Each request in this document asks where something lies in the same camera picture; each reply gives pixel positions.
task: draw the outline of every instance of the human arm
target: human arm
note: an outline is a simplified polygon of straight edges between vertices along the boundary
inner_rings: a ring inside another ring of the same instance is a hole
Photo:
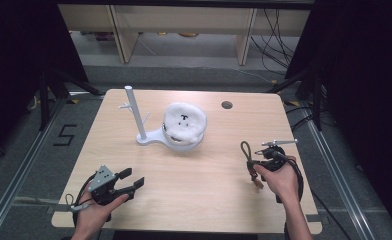
[[[80,198],[80,203],[91,199],[89,191],[85,191]],[[97,204],[94,200],[89,200],[86,203],[89,206],[78,212],[77,225],[75,227],[72,240],[88,240],[97,233],[105,224],[109,214],[122,203],[128,199],[128,195],[124,194],[116,198],[114,201],[106,206]]]
[[[287,158],[296,161],[292,156]],[[271,172],[255,164],[254,169],[265,178],[271,191],[282,200],[290,239],[312,239],[299,202],[298,180],[292,166],[286,163],[277,171]]]

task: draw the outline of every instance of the stand base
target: stand base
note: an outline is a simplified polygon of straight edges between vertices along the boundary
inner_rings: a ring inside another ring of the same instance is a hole
[[[179,143],[173,144],[171,142],[172,140],[168,140],[165,138],[162,127],[155,130],[155,131],[146,132],[146,139],[142,139],[140,134],[137,134],[137,137],[136,137],[137,143],[140,145],[146,146],[151,143],[162,143],[165,146],[167,146],[168,148],[170,148],[174,151],[177,151],[177,152],[187,152],[187,151],[194,149],[195,147],[197,147],[199,145],[199,143],[202,141],[202,139],[203,139],[203,133],[200,135],[200,137],[196,143],[191,143],[189,145],[179,145]]]

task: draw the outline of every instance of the hand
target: hand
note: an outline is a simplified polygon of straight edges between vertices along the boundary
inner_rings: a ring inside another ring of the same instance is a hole
[[[286,157],[290,160],[296,161],[296,158],[293,156]],[[279,196],[282,201],[299,201],[298,179],[295,171],[289,163],[284,164],[283,167],[275,172],[271,172],[257,164],[255,164],[253,168],[265,178],[271,191]]]
[[[85,191],[80,198],[80,203],[91,198],[91,193]],[[105,224],[109,214],[128,199],[128,195],[124,194],[116,198],[106,206],[97,204],[94,200],[87,201],[89,206],[78,212],[77,226],[75,227],[72,240],[85,240],[97,233]]]

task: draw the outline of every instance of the white vertical pole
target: white vertical pole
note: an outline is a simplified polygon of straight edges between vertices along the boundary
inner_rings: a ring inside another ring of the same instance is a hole
[[[143,121],[140,116],[139,108],[137,107],[136,98],[134,97],[133,88],[131,86],[125,86],[125,91],[127,92],[128,100],[130,101],[131,110],[133,111],[140,137],[141,139],[146,139],[146,132],[143,127]]]

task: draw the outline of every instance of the wooden table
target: wooden table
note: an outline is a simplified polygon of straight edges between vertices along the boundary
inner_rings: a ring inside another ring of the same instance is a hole
[[[161,127],[165,108],[173,102],[187,102],[202,108],[208,119],[200,145],[184,153],[163,144],[141,146],[133,114],[119,109],[129,102],[123,89],[109,90],[99,109],[81,154],[59,201],[77,195],[84,181],[106,165],[117,173],[132,168],[133,174],[118,180],[115,188],[131,185],[145,177],[135,199],[120,206],[105,228],[122,230],[185,231],[215,233],[282,233],[283,206],[265,187],[258,190],[246,169],[240,149],[248,141],[252,152],[262,142],[293,140],[281,99],[275,94],[134,90],[142,117],[150,113],[145,130]],[[233,104],[222,107],[224,101]],[[299,154],[295,144],[282,145],[286,154]],[[254,159],[262,160],[252,154]],[[302,174],[303,165],[299,162]],[[305,178],[302,208],[316,216],[309,184]],[[55,212],[55,227],[73,227],[70,212]],[[309,222],[313,234],[321,222]]]

